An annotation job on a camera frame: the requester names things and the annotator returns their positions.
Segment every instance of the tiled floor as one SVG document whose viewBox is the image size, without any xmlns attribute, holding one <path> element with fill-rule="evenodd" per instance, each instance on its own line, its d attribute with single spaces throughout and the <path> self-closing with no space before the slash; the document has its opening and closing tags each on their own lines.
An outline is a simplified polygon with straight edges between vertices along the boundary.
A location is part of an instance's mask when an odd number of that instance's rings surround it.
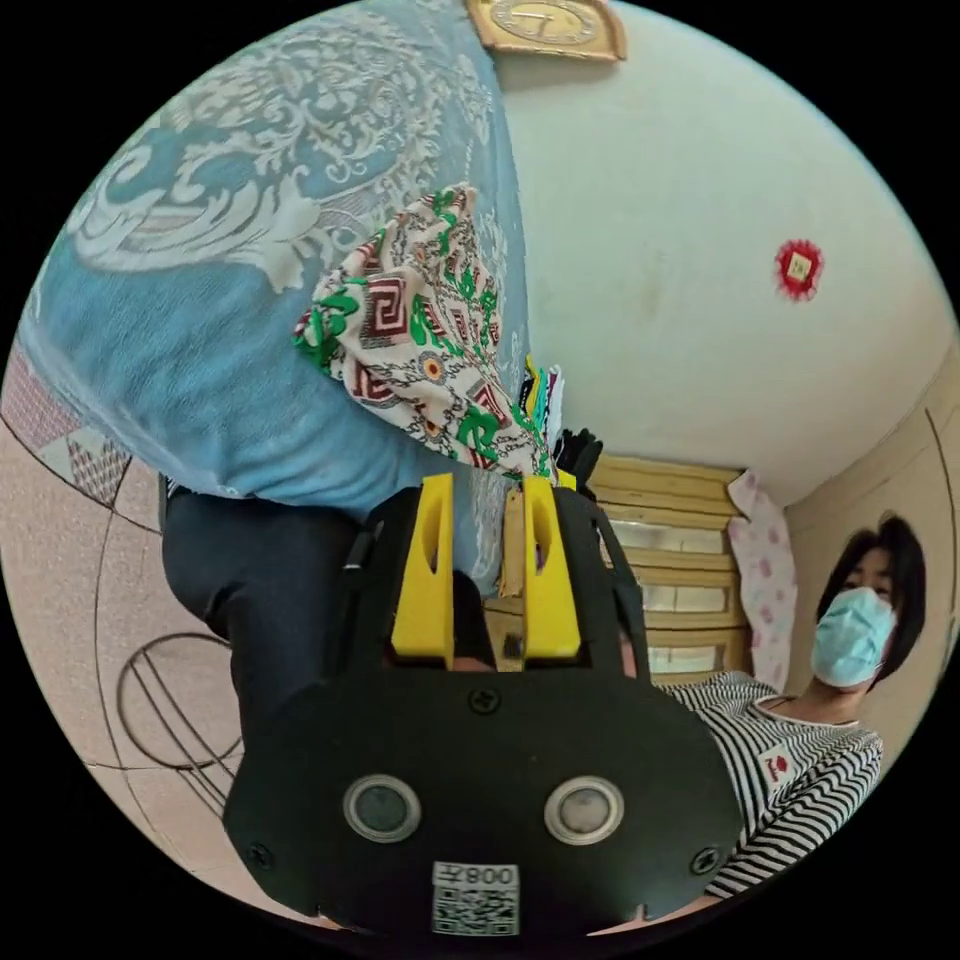
<svg viewBox="0 0 960 960">
<path fill-rule="evenodd" d="M 57 721 L 160 849 L 292 916 L 255 886 L 219 821 L 242 751 L 229 655 L 167 588 L 156 474 L 61 410 L 18 355 L 0 413 L 0 562 Z"/>
</svg>

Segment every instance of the black glove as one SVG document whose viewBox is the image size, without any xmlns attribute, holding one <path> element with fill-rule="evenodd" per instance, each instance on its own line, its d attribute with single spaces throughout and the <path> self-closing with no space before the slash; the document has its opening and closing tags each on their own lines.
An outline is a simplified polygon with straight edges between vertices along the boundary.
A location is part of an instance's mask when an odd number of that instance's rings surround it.
<svg viewBox="0 0 960 960">
<path fill-rule="evenodd" d="M 581 430 L 576 436 L 569 430 L 560 434 L 553 450 L 553 458 L 559 470 L 571 474 L 577 481 L 577 492 L 594 503 L 597 498 L 587 486 L 603 452 L 603 441 L 589 430 Z"/>
</svg>

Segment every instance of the striped shirt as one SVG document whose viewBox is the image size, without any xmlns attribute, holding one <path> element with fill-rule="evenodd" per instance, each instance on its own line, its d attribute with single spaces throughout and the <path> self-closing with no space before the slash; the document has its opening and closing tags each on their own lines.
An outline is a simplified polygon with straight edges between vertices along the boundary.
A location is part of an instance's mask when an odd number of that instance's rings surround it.
<svg viewBox="0 0 960 960">
<path fill-rule="evenodd" d="M 883 741 L 856 721 L 810 723 L 762 707 L 781 697 L 745 673 L 664 688 L 710 728 L 743 811 L 737 846 L 706 893 L 731 897 L 834 834 L 880 775 Z"/>
</svg>

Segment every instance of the clock face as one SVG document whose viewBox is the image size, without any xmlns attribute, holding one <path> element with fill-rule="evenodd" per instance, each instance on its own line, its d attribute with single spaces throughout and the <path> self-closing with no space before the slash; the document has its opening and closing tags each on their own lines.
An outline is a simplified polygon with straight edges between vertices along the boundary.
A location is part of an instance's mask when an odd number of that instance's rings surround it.
<svg viewBox="0 0 960 960">
<path fill-rule="evenodd" d="M 589 43 L 600 28 L 596 11 L 573 0 L 496 0 L 490 17 L 522 40 L 558 46 Z"/>
</svg>

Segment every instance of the label sticker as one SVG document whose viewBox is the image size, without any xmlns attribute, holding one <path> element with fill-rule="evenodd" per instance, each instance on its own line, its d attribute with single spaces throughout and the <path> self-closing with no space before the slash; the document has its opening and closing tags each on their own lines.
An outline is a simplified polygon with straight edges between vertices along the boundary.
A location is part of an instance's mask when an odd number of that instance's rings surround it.
<svg viewBox="0 0 960 960">
<path fill-rule="evenodd" d="M 433 932 L 458 937 L 520 933 L 520 871 L 505 864 L 435 863 Z"/>
</svg>

